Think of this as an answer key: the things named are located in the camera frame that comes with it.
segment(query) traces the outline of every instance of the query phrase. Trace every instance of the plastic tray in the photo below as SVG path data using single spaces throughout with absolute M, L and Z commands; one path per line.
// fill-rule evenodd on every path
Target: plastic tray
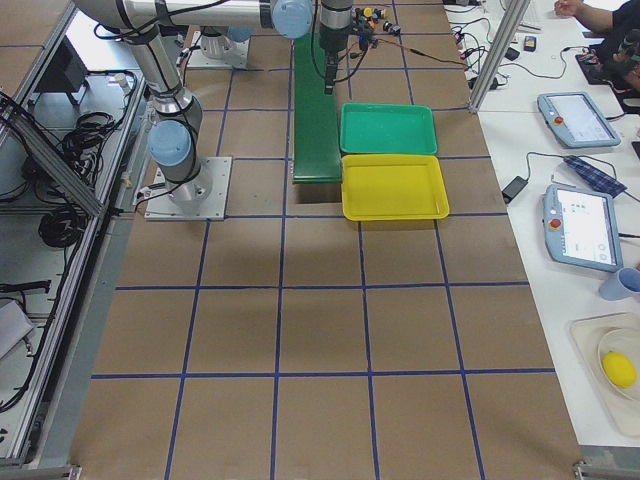
M 449 215 L 440 163 L 433 155 L 346 155 L 342 210 L 349 220 L 423 220 Z
M 433 112 L 419 105 L 345 103 L 340 148 L 345 153 L 435 155 Z

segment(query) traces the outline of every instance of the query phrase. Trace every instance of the floor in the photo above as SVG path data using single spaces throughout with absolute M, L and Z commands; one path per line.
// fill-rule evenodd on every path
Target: floor
M 404 45 L 456 61 L 441 4 L 387 9 Z M 135 218 L 74 441 L 82 478 L 572 479 L 460 67 L 381 43 L 338 89 L 434 110 L 452 214 L 407 223 L 350 222 L 339 186 L 292 183 L 291 67 L 290 43 L 260 32 L 248 71 L 188 72 L 200 154 L 234 157 L 227 215 Z

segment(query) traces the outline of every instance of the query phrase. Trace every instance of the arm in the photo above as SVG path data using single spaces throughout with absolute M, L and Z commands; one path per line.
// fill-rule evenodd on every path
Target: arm
M 623 77 L 623 79 L 625 80 L 625 82 L 631 85 L 631 87 L 633 87 L 635 91 L 640 92 L 640 76 L 638 76 L 638 73 L 635 69 L 627 73 Z
M 558 0 L 554 9 L 557 15 L 574 17 L 594 33 L 607 33 L 613 28 L 611 11 L 591 7 L 582 0 Z

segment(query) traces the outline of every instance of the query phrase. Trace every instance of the hand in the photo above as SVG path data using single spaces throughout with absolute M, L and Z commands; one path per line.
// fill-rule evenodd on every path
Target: hand
M 557 0 L 553 4 L 556 15 L 575 17 L 582 7 L 582 0 Z

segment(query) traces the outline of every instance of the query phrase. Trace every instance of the power adapter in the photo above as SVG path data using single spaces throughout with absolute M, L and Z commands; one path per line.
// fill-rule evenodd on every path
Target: power adapter
M 520 52 L 517 51 L 515 48 L 509 47 L 507 48 L 507 53 L 505 53 L 504 56 L 507 60 L 510 60 L 513 62 L 516 58 L 520 56 Z
M 476 80 L 477 79 L 478 79 L 478 77 L 473 77 L 473 78 L 470 78 L 469 80 L 467 80 L 467 84 L 469 85 L 469 90 L 473 89 L 473 86 L 476 84 Z M 489 87 L 489 90 L 495 90 L 499 86 L 500 86 L 500 84 L 498 83 L 498 79 L 494 77 L 493 81 L 491 82 L 491 86 Z

